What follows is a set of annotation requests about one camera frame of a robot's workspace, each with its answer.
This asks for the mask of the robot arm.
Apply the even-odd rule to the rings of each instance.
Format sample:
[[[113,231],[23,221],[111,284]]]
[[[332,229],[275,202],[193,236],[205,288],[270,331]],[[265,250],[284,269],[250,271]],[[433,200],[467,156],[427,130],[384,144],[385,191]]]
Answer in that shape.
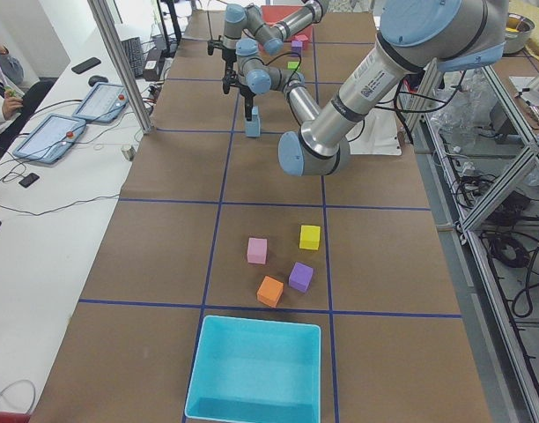
[[[228,4],[225,8],[225,26],[222,35],[222,58],[225,74],[233,71],[237,62],[237,45],[245,31],[260,43],[270,55],[280,52],[286,40],[312,24],[317,24],[329,10],[329,1],[310,0],[277,23],[269,24],[256,5]]]
[[[255,94],[284,94],[298,131],[284,133],[278,144],[281,168],[289,175],[327,175],[341,169],[350,155],[346,138],[405,76],[435,61],[441,72],[493,64],[505,45],[507,1],[387,1],[371,52],[320,108],[294,76],[277,79],[262,65],[258,50],[275,55],[284,41],[321,21],[326,1],[306,1],[276,24],[261,10],[230,4],[225,10],[223,45],[237,55],[238,73]]]

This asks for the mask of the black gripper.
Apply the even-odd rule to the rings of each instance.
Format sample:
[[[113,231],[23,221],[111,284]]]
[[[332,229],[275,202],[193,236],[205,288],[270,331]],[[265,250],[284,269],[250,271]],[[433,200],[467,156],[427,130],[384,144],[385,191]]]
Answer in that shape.
[[[244,98],[244,116],[248,120],[253,119],[253,107],[255,93],[247,85],[240,84],[240,95]]]
[[[225,61],[225,74],[231,75],[233,63],[237,61],[236,50],[234,48],[222,47],[222,58]]]

